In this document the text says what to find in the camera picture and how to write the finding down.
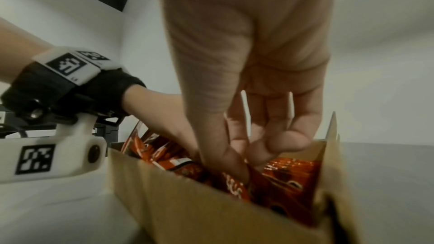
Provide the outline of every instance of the hand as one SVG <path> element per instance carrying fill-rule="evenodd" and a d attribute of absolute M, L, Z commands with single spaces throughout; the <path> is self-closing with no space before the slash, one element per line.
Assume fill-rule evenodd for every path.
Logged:
<path fill-rule="evenodd" d="M 244 159 L 260 165 L 309 146 L 322 116 L 333 0 L 162 1 L 186 114 L 205 165 L 247 182 Z M 242 90 L 252 118 L 250 141 Z"/>
<path fill-rule="evenodd" d="M 179 94 L 162 94 L 142 86 L 131 86 L 123 96 L 122 108 L 153 132 L 183 146 L 199 160 L 198 145 Z"/>

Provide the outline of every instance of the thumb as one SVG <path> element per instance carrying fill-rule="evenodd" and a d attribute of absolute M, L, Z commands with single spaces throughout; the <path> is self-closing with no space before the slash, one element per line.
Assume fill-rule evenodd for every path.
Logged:
<path fill-rule="evenodd" d="M 247 166 L 229 145 L 224 112 L 251 50 L 252 20 L 230 5 L 206 0 L 163 0 L 163 15 L 202 162 L 247 182 Z"/>

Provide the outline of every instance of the table surface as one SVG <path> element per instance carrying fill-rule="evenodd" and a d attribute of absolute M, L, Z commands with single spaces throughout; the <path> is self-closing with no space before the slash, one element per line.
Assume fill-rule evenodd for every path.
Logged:
<path fill-rule="evenodd" d="M 364 243 L 434 243 L 434 147 L 343 143 L 342 155 Z M 152 243 L 106 171 L 0 185 L 0 243 Z"/>

